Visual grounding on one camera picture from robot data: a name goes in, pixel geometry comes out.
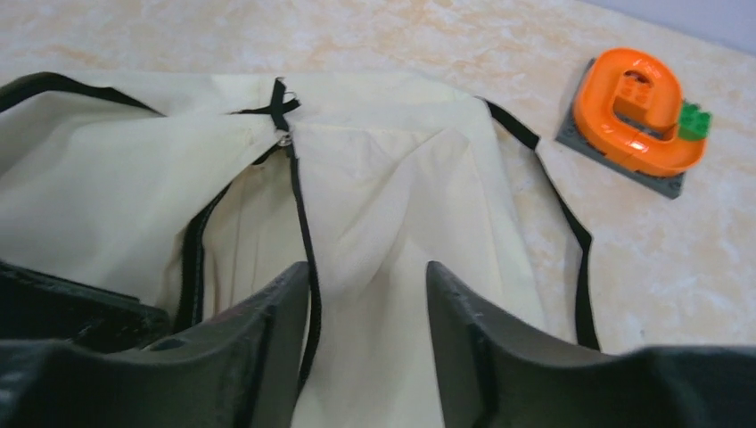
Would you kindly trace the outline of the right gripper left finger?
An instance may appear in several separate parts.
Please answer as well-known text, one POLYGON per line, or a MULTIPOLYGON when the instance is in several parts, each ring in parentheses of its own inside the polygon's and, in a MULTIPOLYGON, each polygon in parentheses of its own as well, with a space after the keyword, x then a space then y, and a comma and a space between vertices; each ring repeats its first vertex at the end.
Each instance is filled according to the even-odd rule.
POLYGON ((287 427, 299 390, 308 265, 144 350, 1 346, 4 427, 287 427))

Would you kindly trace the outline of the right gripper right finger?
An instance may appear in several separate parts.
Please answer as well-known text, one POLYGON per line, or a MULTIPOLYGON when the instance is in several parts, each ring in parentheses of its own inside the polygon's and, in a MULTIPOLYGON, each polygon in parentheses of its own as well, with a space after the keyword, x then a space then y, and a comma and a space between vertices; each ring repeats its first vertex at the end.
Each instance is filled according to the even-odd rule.
POLYGON ((653 346, 612 356, 555 338, 426 269, 447 427, 752 427, 752 347, 653 346))

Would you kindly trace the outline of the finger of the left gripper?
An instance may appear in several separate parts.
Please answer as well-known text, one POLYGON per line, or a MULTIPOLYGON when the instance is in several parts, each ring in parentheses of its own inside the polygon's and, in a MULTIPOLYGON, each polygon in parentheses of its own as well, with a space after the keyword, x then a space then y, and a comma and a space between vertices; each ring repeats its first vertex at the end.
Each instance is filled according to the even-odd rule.
POLYGON ((114 353, 168 336, 163 309, 109 292, 1 263, 1 339, 62 340, 114 353))

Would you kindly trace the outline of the beige canvas student bag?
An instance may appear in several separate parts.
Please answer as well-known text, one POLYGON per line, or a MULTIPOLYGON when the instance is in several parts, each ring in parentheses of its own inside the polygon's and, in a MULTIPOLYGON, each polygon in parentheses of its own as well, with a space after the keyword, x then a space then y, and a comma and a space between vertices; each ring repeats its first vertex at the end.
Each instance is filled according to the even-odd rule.
POLYGON ((163 309, 308 265, 287 427, 447 427, 426 269, 543 332, 497 106, 407 75, 27 75, 1 89, 1 263, 163 309))

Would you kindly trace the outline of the grey building plate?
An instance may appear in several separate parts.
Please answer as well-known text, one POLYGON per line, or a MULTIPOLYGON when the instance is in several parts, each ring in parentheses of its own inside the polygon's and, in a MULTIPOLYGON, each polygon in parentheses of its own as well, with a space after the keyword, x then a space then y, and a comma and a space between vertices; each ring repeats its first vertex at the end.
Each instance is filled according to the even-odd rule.
POLYGON ((555 141, 571 148, 575 152, 579 152, 589 159, 602 164, 603 166, 627 177, 628 179, 639 183, 640 185, 655 191, 670 200, 677 199, 683 191, 683 185, 685 183, 686 173, 679 173, 672 177, 656 177, 647 175, 640 171, 627 169, 621 166, 619 163, 614 162, 606 157, 606 155, 596 149, 587 138, 579 131, 577 122, 574 119, 572 112, 572 106, 577 99, 578 91, 582 87, 583 81, 587 74, 596 62, 596 57, 591 58, 584 71, 581 74, 579 83, 576 86, 575 92, 571 99, 570 105, 564 114, 562 124, 557 130, 555 135, 555 141))

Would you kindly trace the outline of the green toy brick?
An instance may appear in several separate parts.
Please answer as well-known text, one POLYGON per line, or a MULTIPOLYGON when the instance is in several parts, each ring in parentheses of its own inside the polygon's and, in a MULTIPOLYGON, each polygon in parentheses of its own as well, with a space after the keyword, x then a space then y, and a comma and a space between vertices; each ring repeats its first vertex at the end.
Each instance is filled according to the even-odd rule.
POLYGON ((684 100, 678 117, 678 136, 686 141, 706 139, 710 132, 712 114, 697 103, 684 100))

